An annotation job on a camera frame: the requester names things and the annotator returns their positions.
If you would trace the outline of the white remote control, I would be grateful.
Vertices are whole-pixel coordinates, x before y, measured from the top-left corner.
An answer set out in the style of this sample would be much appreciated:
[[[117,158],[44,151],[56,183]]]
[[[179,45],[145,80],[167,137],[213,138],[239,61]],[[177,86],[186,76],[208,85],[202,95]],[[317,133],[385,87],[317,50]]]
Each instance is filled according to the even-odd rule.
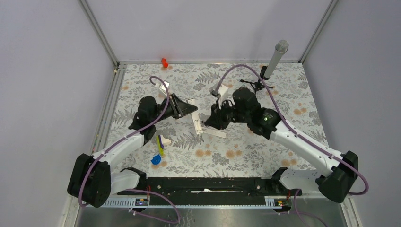
[[[193,121],[193,125],[194,125],[194,128],[195,128],[196,134],[197,135],[202,134],[203,133],[203,128],[202,128],[202,125],[201,125],[201,120],[199,118],[198,111],[196,110],[193,113],[191,113],[191,116],[192,116],[192,121]]]

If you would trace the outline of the white remote battery cover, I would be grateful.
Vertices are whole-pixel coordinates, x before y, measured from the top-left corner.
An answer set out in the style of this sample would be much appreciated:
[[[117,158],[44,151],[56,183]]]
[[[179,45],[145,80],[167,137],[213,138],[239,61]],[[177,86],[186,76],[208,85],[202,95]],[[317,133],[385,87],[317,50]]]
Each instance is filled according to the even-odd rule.
[[[209,135],[213,135],[213,136],[217,136],[217,137],[221,137],[221,138],[226,138],[227,134],[223,131],[219,131],[216,129],[212,129],[212,128],[206,128],[203,127],[202,128],[203,133],[209,134]]]

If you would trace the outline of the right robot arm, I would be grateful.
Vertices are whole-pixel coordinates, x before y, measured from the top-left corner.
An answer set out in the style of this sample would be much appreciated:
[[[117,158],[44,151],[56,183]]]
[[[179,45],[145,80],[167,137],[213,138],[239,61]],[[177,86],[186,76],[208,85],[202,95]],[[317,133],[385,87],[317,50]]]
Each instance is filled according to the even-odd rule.
[[[224,130],[230,123],[245,123],[254,134],[290,149],[312,164],[320,174],[315,179],[317,190],[327,199],[337,203],[345,200],[357,179],[357,154],[350,150],[342,153],[296,132],[277,111],[261,107],[255,93],[245,87],[237,89],[232,98],[233,104],[217,100],[204,124]]]

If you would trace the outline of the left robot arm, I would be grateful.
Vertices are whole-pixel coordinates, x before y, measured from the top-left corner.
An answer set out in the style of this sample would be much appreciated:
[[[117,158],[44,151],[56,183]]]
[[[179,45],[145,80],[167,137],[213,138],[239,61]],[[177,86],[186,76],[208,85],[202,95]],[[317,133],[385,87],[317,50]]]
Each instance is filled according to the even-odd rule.
[[[142,194],[147,187],[144,172],[135,168],[126,168],[116,174],[111,171],[152,139],[157,122],[169,117],[180,119],[197,110],[197,106],[181,100],[176,94],[170,94],[160,104],[151,96],[143,97],[126,136],[99,152],[77,157],[67,193],[78,198],[82,205],[96,208],[101,207],[110,195],[128,189]]]

